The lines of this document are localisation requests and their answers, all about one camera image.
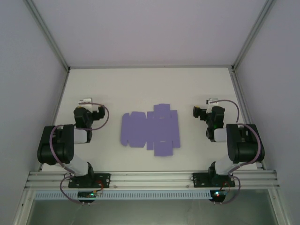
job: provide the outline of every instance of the white vent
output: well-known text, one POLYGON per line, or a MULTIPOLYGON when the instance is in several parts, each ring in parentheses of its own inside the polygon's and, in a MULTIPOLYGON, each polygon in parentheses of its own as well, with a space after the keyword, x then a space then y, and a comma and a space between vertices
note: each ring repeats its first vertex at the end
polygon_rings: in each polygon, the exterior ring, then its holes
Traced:
MULTIPOLYGON (((78 191, 65 191, 66 194, 78 199, 78 191)), ((35 200, 67 199, 60 191, 37 191, 35 200)), ((167 199, 211 199, 209 190, 188 191, 105 191, 98 193, 97 200, 167 200, 167 199)))

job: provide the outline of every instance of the glass panel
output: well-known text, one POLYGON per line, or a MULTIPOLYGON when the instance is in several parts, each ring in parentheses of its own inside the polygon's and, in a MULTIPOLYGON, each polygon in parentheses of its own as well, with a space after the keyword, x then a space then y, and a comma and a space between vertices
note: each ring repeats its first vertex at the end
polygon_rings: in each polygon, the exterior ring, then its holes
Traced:
POLYGON ((35 201, 27 225, 277 225, 267 190, 244 190, 228 205, 209 200, 35 201))

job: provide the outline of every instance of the white wall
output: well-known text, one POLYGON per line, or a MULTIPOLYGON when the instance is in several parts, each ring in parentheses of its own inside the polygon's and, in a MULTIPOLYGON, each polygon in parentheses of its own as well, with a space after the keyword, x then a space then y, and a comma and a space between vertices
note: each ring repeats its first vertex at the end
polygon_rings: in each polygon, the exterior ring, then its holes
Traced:
POLYGON ((232 64, 265 0, 34 0, 70 66, 232 64))
POLYGON ((300 1, 278 0, 238 70, 251 116, 300 222, 300 1))
POLYGON ((21 0, 0 2, 0 224, 11 224, 65 72, 21 0))

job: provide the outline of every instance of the wire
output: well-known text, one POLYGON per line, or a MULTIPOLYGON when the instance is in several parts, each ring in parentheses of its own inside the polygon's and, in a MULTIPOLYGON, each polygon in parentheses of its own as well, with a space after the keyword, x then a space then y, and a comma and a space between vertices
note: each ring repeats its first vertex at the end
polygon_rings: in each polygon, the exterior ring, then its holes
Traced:
POLYGON ((255 157, 254 157, 251 161, 246 162, 246 163, 242 163, 242 164, 240 164, 240 165, 234 167, 233 169, 231 169, 231 170, 228 172, 228 175, 229 175, 230 178, 234 178, 234 179, 237 179, 237 180, 238 180, 239 188, 238 188, 237 194, 236 194, 235 196, 233 196, 230 200, 228 200, 228 201, 226 201, 226 202, 218 202, 218 203, 217 203, 217 204, 220 204, 220 205, 221 205, 221 204, 228 204, 228 203, 231 203, 231 202, 234 201, 234 200, 238 197, 238 195, 240 194, 240 188, 241 188, 240 179, 239 179, 238 177, 236 177, 236 176, 232 176, 231 173, 233 173, 233 172, 236 171, 237 169, 241 168, 242 166, 245 166, 245 165, 254 163, 254 162, 258 159, 258 157, 259 157, 260 154, 261 154, 261 141, 260 141, 260 139, 259 139, 258 134, 257 134, 257 133, 249 126, 249 125, 243 124, 243 123, 238 123, 238 122, 239 122, 239 118, 240 118, 240 109, 239 109, 239 106, 238 106, 235 102, 233 102, 233 101, 231 101, 231 100, 227 100, 227 99, 222 99, 222 100, 212 101, 212 102, 210 102, 210 103, 216 103, 216 102, 231 102, 231 103, 233 103, 233 104, 236 106, 237 110, 238 110, 238 117, 237 117, 237 119, 236 119, 237 125, 241 125, 241 126, 244 126, 244 127, 248 128, 248 129, 253 133, 253 135, 255 136, 256 141, 257 141, 257 153, 256 153, 255 157))
MULTIPOLYGON (((68 200, 70 200, 70 201, 73 202, 73 203, 76 203, 76 204, 79 204, 79 205, 87 205, 88 203, 86 203, 86 202, 80 202, 80 201, 78 201, 78 200, 75 200, 75 199, 73 199, 73 198, 70 198, 70 197, 66 194, 66 192, 64 192, 64 190, 62 189, 62 183, 63 183, 65 180, 70 180, 71 178, 74 177, 74 176, 72 176, 72 175, 66 177, 66 174, 68 174, 68 173, 65 173, 65 174, 64 174, 64 178, 63 178, 63 179, 61 180, 61 182, 60 182, 60 191, 61 191, 61 193, 62 193, 68 200)), ((96 190, 96 191, 94 191, 94 192, 102 191, 101 194, 103 194, 103 188, 104 188, 104 185, 103 185, 102 181, 98 180, 97 183, 100 183, 100 184, 101 184, 101 189, 96 190)))
POLYGON ((96 182, 99 183, 99 184, 101 184, 101 189, 98 189, 98 190, 96 190, 95 192, 101 191, 101 194, 103 194, 103 188, 104 188, 104 185, 103 185, 102 181, 97 180, 96 182))
MULTIPOLYGON (((79 103, 79 104, 80 104, 80 105, 91 105, 91 104, 92 104, 92 105, 99 105, 99 106, 102 106, 102 107, 104 107, 104 109, 107 111, 107 118, 106 118, 106 121, 104 122, 104 124, 103 124, 102 126, 98 127, 98 128, 75 128, 75 129, 77 129, 77 130, 99 130, 99 129, 101 129, 102 127, 104 127, 105 124, 108 122, 108 119, 109 119, 109 111, 108 111, 108 108, 106 108, 104 105, 99 104, 99 103, 79 103)), ((60 124, 60 125, 55 126, 55 127, 52 129, 52 131, 51 131, 51 133, 50 133, 50 137, 49 137, 49 146, 50 146, 50 150, 51 150, 51 153, 52 153, 53 157, 54 157, 55 160, 60 164, 60 166, 61 166, 62 168, 64 168, 65 170, 67 170, 67 171, 70 172, 70 173, 75 173, 73 170, 71 170, 70 168, 68 168, 67 166, 65 166, 65 165, 60 161, 60 159, 57 157, 57 155, 56 155, 56 153, 55 153, 55 151, 54 151, 54 149, 53 149, 53 143, 52 143, 53 134, 54 134, 54 132, 55 132, 55 130, 56 130, 57 128, 62 127, 62 126, 63 126, 63 125, 60 124)))
POLYGON ((228 99, 222 99, 222 100, 217 100, 217 101, 212 101, 210 103, 216 103, 216 102, 231 102, 235 105, 235 107, 237 108, 238 110, 238 117, 236 119, 236 123, 239 122, 239 118, 240 118, 240 109, 239 109, 239 106, 232 100, 228 100, 228 99))
POLYGON ((49 137, 50 151, 51 151, 53 157, 55 158, 56 162, 58 162, 58 163, 61 165, 62 168, 64 168, 65 170, 67 170, 67 171, 70 172, 70 173, 75 173, 73 170, 71 170, 71 169, 69 169, 68 167, 66 167, 66 166, 60 161, 60 159, 57 157, 57 155, 55 154, 55 151, 54 151, 54 149, 53 149, 53 143, 52 143, 53 134, 54 134, 54 132, 55 132, 55 130, 56 130, 57 128, 62 127, 62 126, 63 126, 63 125, 57 125, 57 126, 55 126, 55 127, 52 129, 51 133, 50 133, 50 137, 49 137))
POLYGON ((70 200, 71 202, 73 202, 73 203, 76 203, 76 204, 79 204, 79 205, 83 205, 83 204, 86 204, 86 203, 81 203, 80 201, 77 201, 77 200, 75 200, 75 199, 73 199, 73 198, 70 198, 65 192, 64 192, 64 190, 62 189, 62 183, 65 181, 65 180, 67 180, 67 179, 70 179, 70 178, 73 178, 74 176, 65 176, 64 175, 64 178, 61 180, 61 182, 60 182, 60 191, 61 191, 61 193, 68 199, 68 200, 70 200))
POLYGON ((109 111, 108 111, 108 108, 106 108, 104 105, 102 104, 99 104, 99 103, 79 103, 80 105, 98 105, 98 106, 101 106, 101 107, 104 107, 104 109, 107 111, 107 118, 106 118, 106 121, 104 122, 103 125, 99 126, 98 128, 75 128, 77 130, 99 130, 101 129, 102 127, 105 126, 105 124, 108 122, 108 119, 109 119, 109 111))
POLYGON ((240 185, 240 179, 238 177, 236 177, 236 176, 229 176, 229 177, 238 180, 238 183, 239 183, 238 192, 231 199, 229 199, 226 202, 217 202, 217 204, 219 204, 219 205, 225 205, 225 204, 232 203, 238 197, 238 195, 240 194, 240 187, 241 187, 241 185, 240 185))
POLYGON ((231 170, 228 172, 228 175, 229 175, 230 178, 234 178, 234 179, 237 179, 237 180, 238 180, 238 182, 239 182, 238 192, 237 192, 237 194, 236 194, 235 196, 233 196, 233 197, 232 197, 230 200, 228 200, 227 202, 222 202, 222 203, 219 203, 219 202, 218 202, 219 204, 228 204, 228 203, 231 203, 231 202, 232 202, 234 199, 236 199, 237 196, 240 194, 240 187, 241 187, 240 179, 239 179, 238 177, 236 177, 236 176, 232 176, 231 173, 233 173, 233 172, 236 171, 237 169, 241 168, 242 166, 245 166, 245 165, 254 163, 254 162, 258 159, 259 155, 261 154, 261 141, 260 141, 260 139, 259 139, 258 134, 257 134, 257 133, 249 126, 249 125, 247 125, 247 124, 238 123, 237 125, 242 125, 242 126, 244 126, 244 127, 247 127, 247 128, 254 134, 254 136, 255 136, 255 138, 256 138, 256 141, 257 141, 257 153, 256 153, 254 159, 252 159, 251 161, 246 162, 246 163, 242 163, 242 164, 240 164, 240 165, 234 167, 233 169, 231 169, 231 170))
POLYGON ((222 188, 224 188, 224 184, 226 184, 227 183, 227 185, 228 185, 228 187, 229 187, 229 190, 228 190, 228 192, 227 192, 227 194, 230 192, 230 184, 225 180, 224 182, 223 182, 223 185, 222 185, 222 187, 220 188, 220 190, 219 191, 222 191, 222 188))
POLYGON ((233 173, 233 171, 236 171, 237 169, 239 169, 242 166, 254 163, 258 159, 259 155, 261 154, 261 141, 259 139, 258 134, 249 125, 247 125, 247 124, 238 123, 237 125, 241 125, 241 126, 247 127, 253 133, 253 135, 255 136, 256 141, 257 141, 257 153, 256 153, 254 159, 252 159, 250 162, 242 163, 240 165, 237 165, 233 169, 231 169, 229 171, 230 174, 233 173))

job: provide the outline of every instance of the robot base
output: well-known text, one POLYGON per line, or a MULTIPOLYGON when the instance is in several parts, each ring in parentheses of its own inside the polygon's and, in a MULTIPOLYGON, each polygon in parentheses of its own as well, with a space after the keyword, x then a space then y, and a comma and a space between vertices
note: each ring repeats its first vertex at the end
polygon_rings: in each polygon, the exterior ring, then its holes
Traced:
POLYGON ((95 173, 94 180, 92 182, 86 181, 84 176, 82 177, 73 177, 69 181, 68 188, 96 188, 100 189, 103 185, 103 188, 109 188, 111 181, 110 173, 95 173))
POLYGON ((226 175, 218 175, 215 170, 215 162, 211 164, 207 172, 193 173, 193 183, 195 188, 220 188, 235 187, 234 180, 226 175))

